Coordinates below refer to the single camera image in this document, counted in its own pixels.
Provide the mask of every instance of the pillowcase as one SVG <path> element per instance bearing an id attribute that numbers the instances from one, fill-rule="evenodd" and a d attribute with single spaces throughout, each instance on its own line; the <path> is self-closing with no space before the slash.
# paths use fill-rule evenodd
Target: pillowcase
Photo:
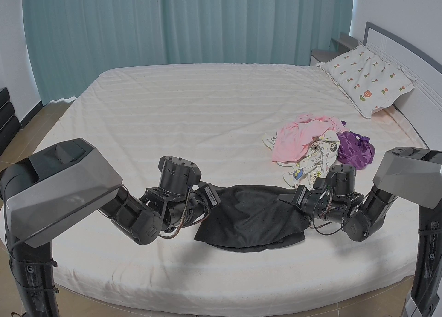
<path id="1" fill-rule="evenodd" d="M 320 67 L 365 118 L 391 106 L 400 95 L 414 88 L 399 66 L 382 60 L 364 45 Z"/>

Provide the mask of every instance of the pink clothing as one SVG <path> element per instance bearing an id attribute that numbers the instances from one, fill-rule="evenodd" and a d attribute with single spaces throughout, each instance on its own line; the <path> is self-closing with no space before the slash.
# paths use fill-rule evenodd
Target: pink clothing
<path id="1" fill-rule="evenodd" d="M 336 117 L 299 115 L 294 122 L 286 124 L 278 132 L 272 151 L 272 161 L 297 162 L 307 153 L 310 143 L 325 131 L 336 133 L 348 131 Z"/>

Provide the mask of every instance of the white cartoon print clothing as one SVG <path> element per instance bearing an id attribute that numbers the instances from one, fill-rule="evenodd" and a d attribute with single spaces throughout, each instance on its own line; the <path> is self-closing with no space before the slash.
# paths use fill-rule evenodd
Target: white cartoon print clothing
<path id="1" fill-rule="evenodd" d="M 262 141 L 268 148 L 273 149 L 276 137 L 276 132 L 271 136 L 264 134 Z M 312 189 L 316 178 L 325 177 L 330 166 L 336 161 L 339 145 L 337 134 L 327 130 L 317 141 L 310 144 L 306 156 L 299 162 L 277 162 L 280 166 L 291 168 L 290 172 L 283 175 L 284 180 L 290 187 L 297 188 L 303 184 L 308 189 Z"/>

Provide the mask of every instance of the mattress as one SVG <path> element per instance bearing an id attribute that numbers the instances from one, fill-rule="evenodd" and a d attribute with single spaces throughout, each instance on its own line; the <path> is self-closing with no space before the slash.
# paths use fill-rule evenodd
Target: mattress
<path id="1" fill-rule="evenodd" d="M 385 110 L 362 118 L 320 68 L 188 64 L 102 73 L 37 150 L 84 138 L 136 197 L 158 185 L 163 155 L 194 161 L 202 180 L 218 186 L 288 187 L 282 178 L 286 168 L 271 162 L 261 137 L 307 112 L 339 117 L 371 138 L 376 155 L 357 173 L 361 193 L 370 190 L 385 151 L 417 146 Z M 233 253 L 194 241 L 195 226 L 172 240 L 136 245 L 94 212 L 53 240 L 54 278 L 72 291 L 138 309 L 238 317 L 288 314 L 413 274 L 417 227 L 417 205 L 399 198 L 384 226 L 361 243 L 344 232 L 325 237 L 307 229 L 306 240 L 290 247 Z"/>

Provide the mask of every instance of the teal curtain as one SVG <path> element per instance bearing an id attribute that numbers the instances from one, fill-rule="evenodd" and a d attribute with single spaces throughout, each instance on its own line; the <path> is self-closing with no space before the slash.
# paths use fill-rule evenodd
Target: teal curtain
<path id="1" fill-rule="evenodd" d="M 23 0 L 43 103 L 100 73 L 172 63 L 308 65 L 349 32 L 353 0 Z"/>

